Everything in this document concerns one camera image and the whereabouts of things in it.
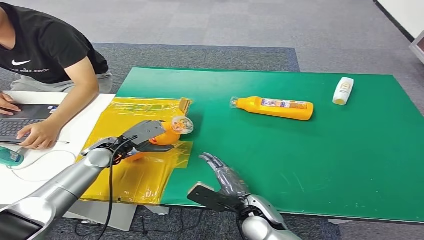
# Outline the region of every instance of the gray pants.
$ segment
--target gray pants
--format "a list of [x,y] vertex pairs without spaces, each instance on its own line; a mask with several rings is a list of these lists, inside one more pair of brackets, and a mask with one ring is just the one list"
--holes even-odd
[[[112,73],[106,72],[96,76],[100,93],[110,93],[112,90]],[[21,75],[20,79],[12,82],[10,87],[12,91],[19,92],[69,93],[75,87],[75,84],[72,81],[46,84],[32,77]]]

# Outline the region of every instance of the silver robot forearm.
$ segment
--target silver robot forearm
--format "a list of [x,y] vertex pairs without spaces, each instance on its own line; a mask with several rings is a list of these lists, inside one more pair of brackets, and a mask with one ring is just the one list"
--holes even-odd
[[277,230],[260,216],[249,216],[242,224],[243,234],[248,240],[301,240],[290,230]]
[[109,166],[112,151],[96,148],[24,199],[0,210],[0,240],[42,240]]

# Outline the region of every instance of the man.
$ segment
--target man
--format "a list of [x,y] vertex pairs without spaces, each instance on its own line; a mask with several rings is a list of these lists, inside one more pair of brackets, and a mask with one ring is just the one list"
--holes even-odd
[[[48,14],[0,2],[0,67],[20,75],[12,91],[69,93],[45,121],[28,125],[17,139],[20,145],[47,149],[54,145],[63,126],[98,93],[112,88],[105,58],[78,30]],[[0,92],[0,114],[21,110]]]

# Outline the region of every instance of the laptop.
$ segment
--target laptop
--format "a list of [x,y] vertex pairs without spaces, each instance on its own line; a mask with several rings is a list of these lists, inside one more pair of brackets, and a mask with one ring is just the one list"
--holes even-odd
[[8,144],[22,143],[29,133],[17,140],[17,133],[23,127],[42,122],[58,109],[59,105],[45,104],[15,104],[22,111],[13,112],[13,116],[0,114],[0,142]]

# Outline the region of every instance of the cable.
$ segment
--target cable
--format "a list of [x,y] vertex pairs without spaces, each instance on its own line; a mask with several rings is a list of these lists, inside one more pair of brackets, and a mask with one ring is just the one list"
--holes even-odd
[[[202,219],[203,219],[203,215],[204,215],[204,213],[205,213],[205,211],[204,211],[204,210],[202,210],[202,211],[201,211],[201,213],[199,214],[199,217],[198,217],[197,223],[196,223],[195,225],[193,225],[193,226],[189,226],[189,227],[187,227],[187,228],[184,228],[183,210],[184,210],[184,208],[182,208],[182,209],[181,209],[181,212],[180,212],[180,215],[179,215],[179,220],[180,220],[180,222],[181,222],[181,228],[180,228],[178,231],[166,231],[166,230],[146,230],[146,226],[145,226],[145,222],[144,222],[144,217],[143,217],[143,216],[141,216],[141,223],[142,223],[142,228],[143,228],[143,230],[142,230],[142,231],[129,230],[129,231],[128,231],[128,233],[139,233],[139,234],[143,234],[143,237],[147,238],[148,240],[152,240],[152,239],[148,236],[149,232],[156,232],[156,233],[170,233],[170,234],[178,234],[178,233],[180,233],[180,235],[179,235],[179,236],[178,236],[178,238],[176,239],[176,240],[180,240],[180,239],[181,239],[181,237],[183,236],[184,231],[187,231],[187,230],[190,230],[190,229],[197,228],[197,227],[200,225],[200,222],[202,221]],[[79,225],[82,225],[82,224],[77,222],[77,224],[75,225],[75,229],[74,229],[75,234],[76,234],[77,236],[79,236],[79,237],[83,237],[83,238],[84,238],[84,237],[88,237],[88,236],[93,235],[93,234],[96,234],[96,233],[98,233],[98,232],[100,231],[100,230],[93,230],[93,231],[91,231],[90,233],[87,233],[87,234],[81,234],[81,233],[79,233],[79,232],[78,232],[78,226],[79,226]],[[119,232],[119,233],[124,233],[124,231],[114,230],[114,229],[110,229],[109,231]]]
[[242,225],[240,224],[240,215],[237,215],[237,228],[238,228],[238,232],[240,233],[241,239],[243,240],[247,240],[245,235],[243,234],[243,228]]
[[118,150],[120,148],[122,148],[122,146],[124,146],[125,144],[131,142],[132,140],[134,140],[136,138],[137,138],[137,136],[134,135],[134,136],[128,138],[123,143],[121,143],[115,149],[115,151],[113,151],[112,157],[110,158],[110,162],[109,162],[109,209],[107,210],[106,222],[104,223],[103,229],[101,230],[100,235],[97,237],[97,240],[100,240],[102,238],[103,234],[105,234],[105,231],[108,228],[108,225],[109,225],[109,222],[110,222],[111,216],[112,216],[112,206],[113,206],[113,202],[114,202],[114,181],[113,181],[114,159],[116,157],[116,154],[118,153]]
[[[28,150],[28,149],[21,147],[21,148],[19,148],[19,150],[18,150],[18,151],[16,151],[16,152],[17,152],[18,154],[23,155],[23,156],[24,156],[24,159],[25,159],[25,152],[26,152],[27,150]],[[21,168],[14,168],[14,167],[11,167],[11,166],[6,166],[6,168],[10,169],[10,170],[12,171],[12,173],[13,173],[13,174],[14,174],[14,175],[18,178],[18,179],[23,180],[23,181],[25,181],[25,182],[31,182],[31,183],[45,182],[45,181],[50,180],[51,178],[44,179],[44,180],[36,180],[36,181],[34,181],[34,180],[27,180],[27,179],[24,179],[24,178],[20,177],[20,176],[19,176],[19,175],[18,175],[15,171],[20,171],[20,170],[27,169],[27,168],[31,167],[32,165],[34,165],[35,163],[37,163],[37,162],[38,162],[39,160],[41,160],[42,158],[44,158],[45,156],[47,156],[47,155],[49,155],[49,154],[51,154],[51,153],[54,153],[54,152],[64,152],[64,153],[68,153],[68,154],[71,154],[71,155],[73,156],[74,160],[76,160],[76,159],[77,159],[77,156],[76,156],[75,154],[73,154],[72,152],[70,152],[70,151],[67,151],[67,150],[53,150],[53,151],[49,151],[49,152],[45,153],[44,155],[40,156],[39,158],[37,158],[35,161],[31,162],[31,163],[30,163],[30,164],[28,164],[27,166],[24,166],[24,167],[21,167]]]

